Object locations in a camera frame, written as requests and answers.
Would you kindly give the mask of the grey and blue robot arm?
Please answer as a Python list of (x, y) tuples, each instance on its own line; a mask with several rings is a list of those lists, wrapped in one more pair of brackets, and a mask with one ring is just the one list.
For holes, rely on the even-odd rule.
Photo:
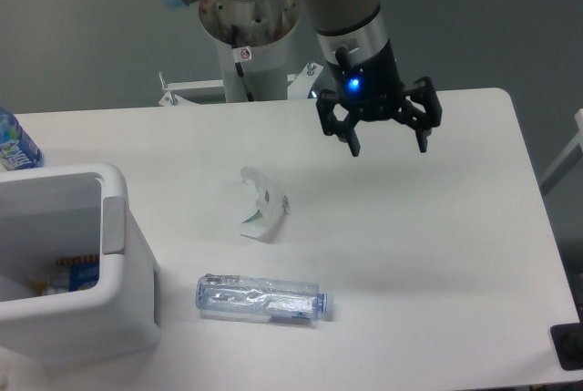
[(360, 151), (360, 122), (395, 120), (412, 129), (421, 151), (441, 123), (442, 107), (429, 77), (411, 86), (399, 78), (380, 0), (164, 0), (172, 7), (198, 5), (214, 17), (233, 48), (264, 46), (284, 37), (284, 23), (298, 3), (312, 21), (335, 89), (316, 100), (322, 131)]

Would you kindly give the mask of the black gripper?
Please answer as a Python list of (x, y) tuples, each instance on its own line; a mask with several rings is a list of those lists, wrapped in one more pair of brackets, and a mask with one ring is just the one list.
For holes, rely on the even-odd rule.
[[(426, 153), (428, 137), (441, 125), (443, 114), (432, 79), (421, 77), (405, 86), (389, 43), (364, 61), (356, 62), (355, 53), (346, 44), (333, 52), (329, 69), (337, 89), (323, 89), (316, 99), (323, 134), (336, 136), (348, 145), (353, 157), (358, 157), (357, 123), (394, 119), (414, 131), (420, 152)], [(343, 119), (334, 112), (337, 106), (347, 112)]]

